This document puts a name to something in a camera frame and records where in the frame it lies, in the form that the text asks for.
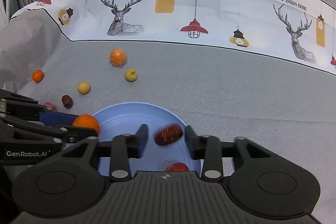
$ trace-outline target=small orange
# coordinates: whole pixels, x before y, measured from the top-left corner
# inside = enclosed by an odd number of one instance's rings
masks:
[[[127,63],[127,55],[122,49],[115,48],[111,51],[109,60],[114,67],[122,67]]]
[[[33,72],[32,76],[31,76],[31,78],[33,79],[33,81],[34,81],[35,83],[39,83],[39,82],[41,82],[42,79],[43,79],[43,77],[44,77],[44,73],[43,73],[43,71],[41,71],[40,69],[35,70],[35,71]]]
[[[79,115],[72,123],[73,127],[93,128],[97,134],[100,133],[100,125],[95,117],[89,114]]]

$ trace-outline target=white fabric banner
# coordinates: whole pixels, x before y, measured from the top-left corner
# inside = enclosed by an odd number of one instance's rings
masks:
[[[40,0],[13,17],[27,9],[44,9],[72,42],[231,48],[336,75],[335,10],[321,0]]]

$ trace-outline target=blue bowl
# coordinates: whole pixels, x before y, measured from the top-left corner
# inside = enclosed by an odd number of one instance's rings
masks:
[[[175,143],[158,146],[154,141],[155,133],[171,124],[179,124],[185,130],[186,124],[174,113],[162,107],[127,102],[106,107],[94,114],[100,124],[99,141],[110,141],[115,136],[135,134],[142,124],[148,126],[148,142],[141,159],[129,159],[132,176],[136,171],[165,171],[169,165],[182,162],[189,170],[201,172],[201,161],[190,158],[184,136]],[[109,175],[110,158],[101,158],[98,171]]]

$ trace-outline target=dried red date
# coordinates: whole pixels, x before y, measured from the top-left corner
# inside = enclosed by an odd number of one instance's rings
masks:
[[[65,108],[69,109],[73,106],[74,102],[69,95],[64,95],[62,97],[62,104]]]
[[[183,136],[183,130],[179,125],[172,125],[160,130],[155,135],[155,143],[157,145],[168,145],[176,142]]]

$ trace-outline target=wrapped orange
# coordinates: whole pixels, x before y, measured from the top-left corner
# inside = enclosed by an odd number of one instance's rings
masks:
[[[121,68],[127,63],[127,55],[122,49],[115,48],[111,51],[109,60],[114,67]]]

